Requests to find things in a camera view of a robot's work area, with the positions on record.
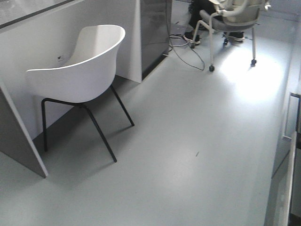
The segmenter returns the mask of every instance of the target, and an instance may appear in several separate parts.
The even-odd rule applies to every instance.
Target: white plastic chair
[[[192,48],[195,46],[195,39],[198,33],[198,27],[202,24],[209,31],[210,38],[210,66],[209,71],[214,71],[213,57],[213,32],[214,30],[226,32],[224,35],[224,46],[228,44],[230,32],[241,32],[252,28],[253,59],[251,66],[255,66],[256,61],[256,42],[254,25],[259,17],[259,11],[265,3],[265,0],[210,0],[216,9],[215,13],[209,15],[201,10],[202,20],[199,20],[193,35]],[[216,16],[222,16],[223,21],[217,20]]]
[[[111,88],[132,126],[134,123],[111,85],[116,72],[116,58],[125,30],[116,25],[83,28],[73,55],[62,67],[26,71],[30,92],[46,97],[42,100],[44,148],[47,151],[45,102],[78,106],[87,110],[113,160],[117,159],[103,135],[96,119],[84,104]]]

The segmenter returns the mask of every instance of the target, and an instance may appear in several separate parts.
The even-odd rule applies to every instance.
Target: cable
[[[166,16],[166,29],[167,29],[167,33],[168,34],[170,34],[170,30],[169,30],[169,26],[168,26],[168,13],[167,13],[167,1],[168,0],[165,0],[165,16]],[[200,70],[200,71],[203,71],[204,69],[205,69],[205,62],[203,61],[203,59],[200,57],[200,55],[196,52],[196,51],[194,51],[192,48],[191,48],[191,46],[189,46],[189,48],[198,56],[198,58],[201,60],[201,62],[203,63],[203,68],[198,68],[198,67],[196,67],[196,66],[193,66],[193,65],[191,65],[191,64],[189,64],[189,63],[187,63],[186,61],[184,61],[180,56],[179,56],[179,54],[176,52],[176,50],[175,50],[175,47],[177,47],[177,46],[174,46],[173,45],[173,42],[172,42],[172,39],[174,38],[174,36],[173,37],[171,37],[171,35],[169,35],[168,36],[168,38],[169,38],[169,42],[170,42],[170,45],[169,45],[169,47],[171,47],[171,50],[169,50],[169,52],[170,51],[174,51],[174,53],[178,56],[178,58],[182,61],[182,62],[184,62],[185,64],[187,64],[187,65],[189,65],[190,67],[193,67],[193,68],[196,68],[196,69],[198,69],[198,70]]]

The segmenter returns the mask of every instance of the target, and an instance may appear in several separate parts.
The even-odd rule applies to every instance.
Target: shoe
[[[243,32],[230,32],[228,38],[238,42],[243,42],[243,40],[245,40]]]
[[[190,43],[193,43],[193,31],[185,32],[185,34],[183,35],[183,39],[185,39],[186,41],[189,41]],[[201,41],[199,40],[199,35],[198,34],[196,36],[194,44],[195,45],[201,44]]]

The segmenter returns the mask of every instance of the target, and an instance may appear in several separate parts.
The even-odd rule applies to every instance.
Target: power outlet
[[[58,62],[63,61],[63,60],[64,60],[64,55],[60,55],[57,57]]]

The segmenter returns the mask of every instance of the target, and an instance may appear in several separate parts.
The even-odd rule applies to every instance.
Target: black cable
[[[167,13],[167,1],[168,0],[165,0],[165,16],[166,16],[166,29],[167,29],[167,33],[168,34],[170,34],[170,30],[169,30],[169,26],[168,26],[168,13]],[[191,48],[191,46],[189,46],[190,47],[190,49],[199,57],[199,59],[201,60],[201,62],[203,63],[203,68],[198,68],[198,67],[196,67],[196,66],[193,66],[193,65],[190,65],[189,63],[187,63],[186,61],[184,61],[180,56],[179,56],[179,54],[175,51],[175,48],[174,48],[174,45],[173,45],[173,42],[172,42],[172,38],[170,37],[170,35],[168,36],[168,38],[169,38],[169,41],[170,41],[170,43],[171,43],[171,45],[169,45],[169,47],[171,47],[171,50],[169,50],[169,52],[170,51],[174,51],[174,53],[178,56],[178,58],[181,60],[181,61],[183,61],[185,64],[187,64],[187,65],[189,65],[190,67],[194,67],[194,68],[196,68],[196,69],[198,69],[198,70],[200,70],[200,71],[203,71],[204,69],[205,69],[205,62],[203,61],[203,59],[200,57],[200,55],[196,52],[196,51],[194,51],[192,48]]]

